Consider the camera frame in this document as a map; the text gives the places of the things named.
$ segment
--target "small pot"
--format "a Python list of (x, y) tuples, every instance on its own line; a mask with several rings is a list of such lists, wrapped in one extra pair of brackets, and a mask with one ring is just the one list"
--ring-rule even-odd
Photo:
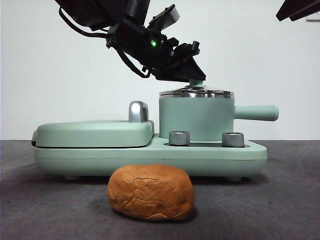
[(160, 137), (172, 131), (190, 132), (191, 141), (221, 141), (222, 133), (234, 131), (235, 119), (275, 121), (276, 106), (235, 106), (234, 93), (209, 90), (203, 85), (161, 92)]

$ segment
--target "silver knob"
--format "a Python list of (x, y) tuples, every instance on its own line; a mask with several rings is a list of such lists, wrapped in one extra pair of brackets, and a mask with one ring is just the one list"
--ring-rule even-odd
[(169, 133), (169, 144), (174, 146), (189, 146), (190, 133), (188, 131), (171, 131)]
[(148, 105), (142, 101), (132, 101), (129, 105), (129, 123), (143, 123), (148, 120)]
[(231, 148), (242, 148), (245, 146), (244, 134), (241, 132), (222, 133), (222, 145)]

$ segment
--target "pot lid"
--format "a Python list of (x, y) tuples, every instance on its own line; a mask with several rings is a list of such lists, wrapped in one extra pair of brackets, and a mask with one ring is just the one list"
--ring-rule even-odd
[(234, 98), (232, 91), (214, 89), (206, 85), (188, 85), (177, 90), (160, 92), (159, 95), (161, 98)]

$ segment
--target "crusty bread crust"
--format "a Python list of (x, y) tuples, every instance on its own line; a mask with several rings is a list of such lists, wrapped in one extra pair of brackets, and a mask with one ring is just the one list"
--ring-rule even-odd
[(163, 164), (117, 169), (109, 179), (107, 197), (117, 211), (151, 221), (185, 220), (195, 201), (187, 173)]

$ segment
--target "appliance base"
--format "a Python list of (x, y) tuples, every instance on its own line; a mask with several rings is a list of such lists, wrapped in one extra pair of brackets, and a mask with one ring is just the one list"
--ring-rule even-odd
[(226, 177), (240, 181), (261, 172), (267, 149), (245, 141), (245, 147), (224, 147), (221, 141), (171, 146), (155, 134), (143, 147), (34, 148), (35, 162), (43, 171), (76, 180), (80, 176), (111, 176), (130, 164), (165, 164), (185, 170), (189, 176)]

